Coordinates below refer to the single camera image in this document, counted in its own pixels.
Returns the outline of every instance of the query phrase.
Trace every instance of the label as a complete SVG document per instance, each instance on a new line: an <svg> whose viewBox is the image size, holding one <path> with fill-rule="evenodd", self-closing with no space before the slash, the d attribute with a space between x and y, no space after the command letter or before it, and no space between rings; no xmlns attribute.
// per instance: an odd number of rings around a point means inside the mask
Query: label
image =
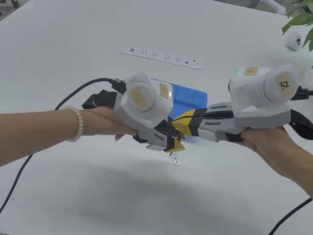
<svg viewBox="0 0 313 235"><path fill-rule="evenodd" d="M162 96L163 98L168 99L168 90L167 90L167 86L163 83L160 82L160 96Z"/></svg>
<svg viewBox="0 0 313 235"><path fill-rule="evenodd" d="M244 76L254 76L257 75L259 71L259 67L252 66L252 67L246 67Z"/></svg>
<svg viewBox="0 0 313 235"><path fill-rule="evenodd" d="M290 75L287 72L283 72L276 77L276 84L278 85L278 89L283 98L289 98L294 95L298 88L290 85Z"/></svg>
<svg viewBox="0 0 313 235"><path fill-rule="evenodd" d="M147 100L143 93L140 91L139 87L136 87L130 91L130 95L132 98L132 101L136 105L137 108L142 109L146 107L147 105Z"/></svg>

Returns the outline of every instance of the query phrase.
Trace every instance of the metal washer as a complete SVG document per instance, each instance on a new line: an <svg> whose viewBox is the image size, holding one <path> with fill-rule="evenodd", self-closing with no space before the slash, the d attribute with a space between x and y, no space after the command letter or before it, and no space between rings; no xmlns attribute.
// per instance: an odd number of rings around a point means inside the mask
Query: metal washer
<svg viewBox="0 0 313 235"><path fill-rule="evenodd" d="M175 159L175 160L173 161L173 163L174 163L174 165L180 165L180 160Z"/></svg>
<svg viewBox="0 0 313 235"><path fill-rule="evenodd" d="M178 156L178 153L172 153L171 157L172 157L173 159L177 159L179 156Z"/></svg>

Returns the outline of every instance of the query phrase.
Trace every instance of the white bead bracelet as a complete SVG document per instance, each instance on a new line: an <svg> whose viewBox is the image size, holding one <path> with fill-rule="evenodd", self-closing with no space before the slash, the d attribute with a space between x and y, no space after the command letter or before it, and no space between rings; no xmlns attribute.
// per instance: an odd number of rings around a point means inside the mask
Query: white bead bracelet
<svg viewBox="0 0 313 235"><path fill-rule="evenodd" d="M76 136L72 139L69 139L68 141L69 142L78 141L79 138L83 135L83 130L84 130L83 118L82 118L80 111L73 106L66 106L62 110L72 110L76 114L76 117L78 120L78 131L77 131Z"/></svg>

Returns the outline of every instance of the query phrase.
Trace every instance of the white power strip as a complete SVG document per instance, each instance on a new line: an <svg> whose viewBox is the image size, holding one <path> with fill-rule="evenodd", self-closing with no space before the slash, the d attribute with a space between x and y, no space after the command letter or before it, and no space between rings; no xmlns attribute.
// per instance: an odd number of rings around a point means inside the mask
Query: white power strip
<svg viewBox="0 0 313 235"><path fill-rule="evenodd" d="M172 65L179 65L192 69L202 70L201 65L195 59L190 59L186 56L173 55L159 50L151 50L145 47L128 47L121 50L121 53L146 58L149 60L161 61Z"/></svg>

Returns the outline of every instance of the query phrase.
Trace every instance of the blue object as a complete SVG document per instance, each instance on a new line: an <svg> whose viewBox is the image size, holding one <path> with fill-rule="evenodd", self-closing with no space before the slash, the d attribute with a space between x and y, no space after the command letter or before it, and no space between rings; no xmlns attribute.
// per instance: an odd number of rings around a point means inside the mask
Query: blue object
<svg viewBox="0 0 313 235"><path fill-rule="evenodd" d="M173 83L171 84L173 86L173 109L169 117L176 118L188 110L207 107L206 92L194 90Z"/></svg>

